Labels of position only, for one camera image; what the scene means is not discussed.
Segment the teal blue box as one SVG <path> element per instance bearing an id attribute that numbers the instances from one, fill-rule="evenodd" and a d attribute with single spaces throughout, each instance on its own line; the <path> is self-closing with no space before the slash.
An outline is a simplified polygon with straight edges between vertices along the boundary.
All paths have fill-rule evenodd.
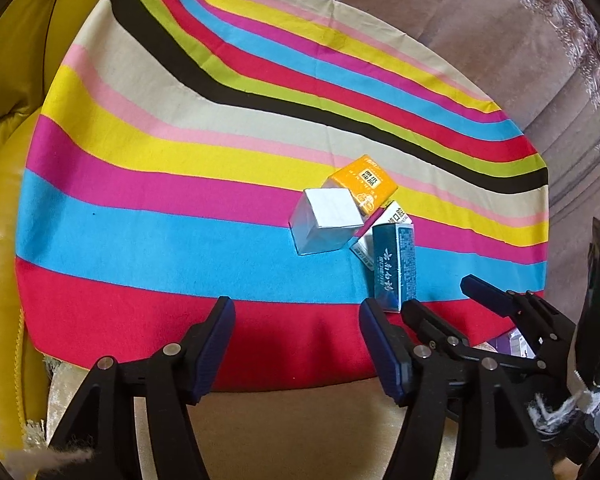
<path id="1" fill-rule="evenodd" d="M 374 296 L 382 310 L 399 313 L 405 301 L 416 298 L 414 228 L 390 226 L 384 242 L 375 247 Z"/>

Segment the small white cube box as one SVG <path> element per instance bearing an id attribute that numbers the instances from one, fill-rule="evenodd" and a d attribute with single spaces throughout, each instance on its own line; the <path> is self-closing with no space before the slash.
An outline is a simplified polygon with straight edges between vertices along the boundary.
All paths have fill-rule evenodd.
<path id="1" fill-rule="evenodd" d="M 302 256 L 343 248 L 363 224 L 347 188 L 307 188 L 289 218 L 294 246 Z"/>

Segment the orange box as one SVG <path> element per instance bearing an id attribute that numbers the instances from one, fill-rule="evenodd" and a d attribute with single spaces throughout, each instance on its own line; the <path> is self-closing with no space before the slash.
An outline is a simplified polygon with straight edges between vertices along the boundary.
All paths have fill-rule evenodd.
<path id="1" fill-rule="evenodd" d="M 323 188 L 346 188 L 362 216 L 368 218 L 393 196 L 398 185 L 377 162 L 363 155 L 331 174 Z"/>

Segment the purple storage box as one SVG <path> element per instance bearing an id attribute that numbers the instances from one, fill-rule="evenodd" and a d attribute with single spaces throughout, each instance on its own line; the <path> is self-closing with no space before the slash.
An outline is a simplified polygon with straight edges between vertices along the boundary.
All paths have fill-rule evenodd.
<path id="1" fill-rule="evenodd" d="M 508 356 L 519 356 L 525 359 L 534 359 L 535 354 L 524 339 L 518 328 L 514 328 L 505 334 L 501 334 L 491 340 L 488 344 L 498 353 L 507 354 Z"/>

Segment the white flat printed box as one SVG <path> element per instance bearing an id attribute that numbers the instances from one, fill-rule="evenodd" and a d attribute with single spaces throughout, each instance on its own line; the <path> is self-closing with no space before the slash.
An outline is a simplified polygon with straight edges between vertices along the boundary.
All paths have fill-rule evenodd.
<path id="1" fill-rule="evenodd" d="M 381 247 L 385 244 L 384 237 L 386 236 L 386 232 L 390 230 L 390 226 L 414 228 L 413 220 L 396 200 L 392 200 L 387 205 L 381 206 L 377 212 L 372 214 L 370 223 L 363 226 L 361 234 L 350 247 L 351 252 L 370 271 L 375 269 L 375 247 Z"/>

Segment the beige velvet cushion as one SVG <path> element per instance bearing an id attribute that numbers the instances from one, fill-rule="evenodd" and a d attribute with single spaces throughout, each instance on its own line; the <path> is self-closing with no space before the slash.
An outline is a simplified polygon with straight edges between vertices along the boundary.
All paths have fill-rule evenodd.
<path id="1" fill-rule="evenodd" d="M 207 394 L 188 410 L 213 479 L 379 479 L 404 409 L 377 379 Z"/>

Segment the colourful striped cloth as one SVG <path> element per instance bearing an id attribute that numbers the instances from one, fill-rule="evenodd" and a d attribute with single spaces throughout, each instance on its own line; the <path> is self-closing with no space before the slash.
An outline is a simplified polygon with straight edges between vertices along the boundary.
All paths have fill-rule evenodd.
<path id="1" fill-rule="evenodd" d="M 99 0 L 33 130 L 16 277 L 38 351 L 145 359 L 234 301 L 215 388 L 373 375 L 370 271 L 302 256 L 303 191 L 366 155 L 415 225 L 416 296 L 478 344 L 475 274 L 542 292 L 548 171 L 504 110 L 400 30 L 334 0 Z"/>

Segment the yellow leather chair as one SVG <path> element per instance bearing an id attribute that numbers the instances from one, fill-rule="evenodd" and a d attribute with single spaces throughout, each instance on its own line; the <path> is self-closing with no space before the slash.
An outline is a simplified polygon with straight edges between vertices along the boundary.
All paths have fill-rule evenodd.
<path id="1" fill-rule="evenodd" d="M 15 227 L 24 163 L 40 108 L 98 0 L 0 0 L 0 456 L 46 415 L 48 377 L 21 311 Z"/>

